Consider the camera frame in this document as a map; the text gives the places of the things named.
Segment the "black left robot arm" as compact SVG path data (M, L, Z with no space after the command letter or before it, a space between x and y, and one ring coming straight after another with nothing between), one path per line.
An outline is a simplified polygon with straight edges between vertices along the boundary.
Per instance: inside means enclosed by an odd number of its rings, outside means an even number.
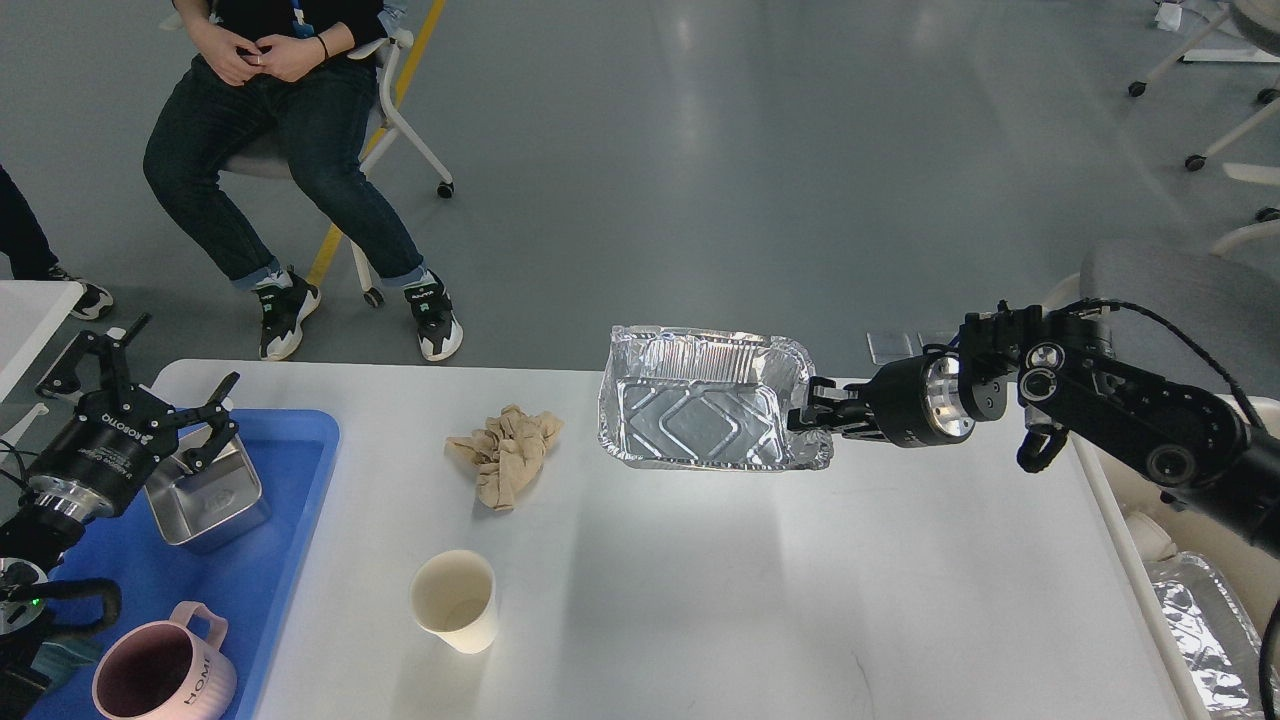
M210 465L238 430L227 410L237 373L227 375L206 404L186 410L131 379L125 348L147 322L143 314L128 331L82 331L36 386L38 395L70 400L76 409L51 445L20 468L20 505L3 524L5 719L26 716L50 687L50 678L35 667L44 642L95 635L120 615L115 582L51 578L86 527L128 509L177 452L179 429L200 423L211 428L210 439L182 454L182 462L195 470Z

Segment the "person's other hand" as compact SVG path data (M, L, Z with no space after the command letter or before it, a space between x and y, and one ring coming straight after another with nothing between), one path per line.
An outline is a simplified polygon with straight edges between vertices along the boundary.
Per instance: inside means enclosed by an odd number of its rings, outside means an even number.
M227 85L242 86L262 69L259 47L220 26L198 26L189 36L205 61Z

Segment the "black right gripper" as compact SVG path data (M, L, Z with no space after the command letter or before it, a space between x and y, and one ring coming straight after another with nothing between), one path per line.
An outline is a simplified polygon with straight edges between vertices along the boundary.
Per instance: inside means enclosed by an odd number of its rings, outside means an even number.
M977 375L957 352L928 352L882 366L863 383L812 377L803 405L788 411L786 429L887 439L904 448L957 445L978 423L1001 419L1007 396L1002 378Z

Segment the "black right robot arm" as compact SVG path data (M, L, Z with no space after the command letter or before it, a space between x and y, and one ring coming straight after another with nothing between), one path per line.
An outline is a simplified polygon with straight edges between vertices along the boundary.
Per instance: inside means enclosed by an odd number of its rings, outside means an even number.
M1114 300L970 313L946 345L882 366L865 383L809 380L786 420L905 448L955 445L1006 409L1005 379L1025 411L1018 465L1046 469L1070 434L1088 439L1187 506L1270 555L1279 548L1277 441L1234 379L1219 396L1119 361L1100 314Z

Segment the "person's hand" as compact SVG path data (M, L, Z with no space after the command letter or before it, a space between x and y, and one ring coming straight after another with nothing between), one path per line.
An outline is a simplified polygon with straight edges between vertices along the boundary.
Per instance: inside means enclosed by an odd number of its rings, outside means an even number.
M256 44L259 55L252 60L256 72L291 83L303 78L329 58L326 45L319 36L294 38L270 35Z

